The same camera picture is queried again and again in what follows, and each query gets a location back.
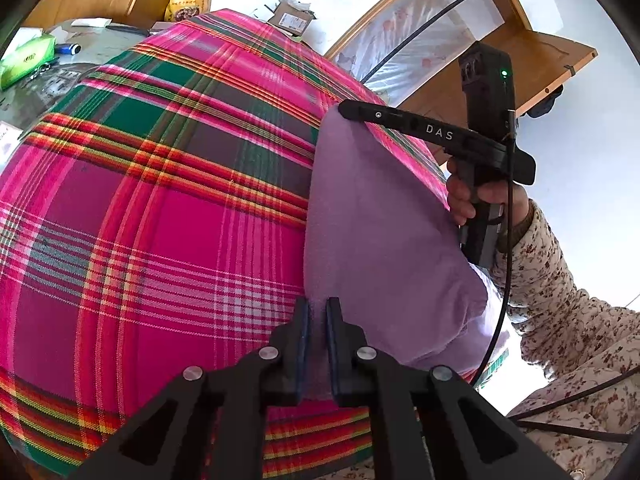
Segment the transparent plastic covering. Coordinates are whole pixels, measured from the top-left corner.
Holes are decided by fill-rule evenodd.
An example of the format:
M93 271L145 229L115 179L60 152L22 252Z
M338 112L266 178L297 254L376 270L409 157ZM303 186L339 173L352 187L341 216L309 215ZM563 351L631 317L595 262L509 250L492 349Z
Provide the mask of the transparent plastic covering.
M398 106L503 22L492 0L394 0L332 61Z

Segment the blue cylindrical object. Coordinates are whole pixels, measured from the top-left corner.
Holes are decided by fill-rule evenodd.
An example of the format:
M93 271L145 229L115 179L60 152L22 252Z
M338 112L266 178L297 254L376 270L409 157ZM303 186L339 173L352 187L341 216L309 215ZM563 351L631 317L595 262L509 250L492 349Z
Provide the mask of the blue cylindrical object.
M56 45L56 54L68 54L74 56L82 47L77 43L60 43Z

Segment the plaid tablecloth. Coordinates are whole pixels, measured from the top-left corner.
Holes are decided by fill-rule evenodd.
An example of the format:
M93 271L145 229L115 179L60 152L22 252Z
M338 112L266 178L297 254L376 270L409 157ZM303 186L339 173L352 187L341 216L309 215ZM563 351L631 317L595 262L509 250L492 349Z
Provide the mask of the plaid tablecloth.
M101 66L0 175L0 425L68 474L188 365L260 347L303 293L318 126L366 88L221 10ZM428 150L371 133L443 202ZM271 410L264 476L370 455L366 410Z

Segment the device handle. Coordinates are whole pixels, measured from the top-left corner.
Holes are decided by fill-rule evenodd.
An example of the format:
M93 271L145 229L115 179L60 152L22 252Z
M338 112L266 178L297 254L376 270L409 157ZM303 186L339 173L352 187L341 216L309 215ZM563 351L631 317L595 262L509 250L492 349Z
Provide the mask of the device handle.
M479 200L476 189L482 184L504 177L494 168L479 166L466 160L456 160L458 177L472 191L476 216L466 221L460 229L462 252L470 263L490 269L494 264L495 246L500 235L502 205Z

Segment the silver bolt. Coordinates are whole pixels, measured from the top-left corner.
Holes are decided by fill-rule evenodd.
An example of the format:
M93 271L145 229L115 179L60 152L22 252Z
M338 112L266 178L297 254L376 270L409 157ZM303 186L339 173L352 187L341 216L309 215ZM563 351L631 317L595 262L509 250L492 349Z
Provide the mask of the silver bolt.
M433 369L433 376L439 381L449 381L453 377L453 372L451 368L446 366L436 366Z
M360 348L358 348L356 355L360 359L363 359L365 361L371 361L372 359L376 358L376 355L378 355L378 352L376 352L375 348L371 348L370 346L361 346Z
M202 377L203 373L204 372L202 371L202 368L200 368L199 366L189 366L184 369L184 371L182 372L182 376L188 381L197 381Z
M278 349L275 346L265 346L260 348L258 355L265 361L270 361L278 357Z

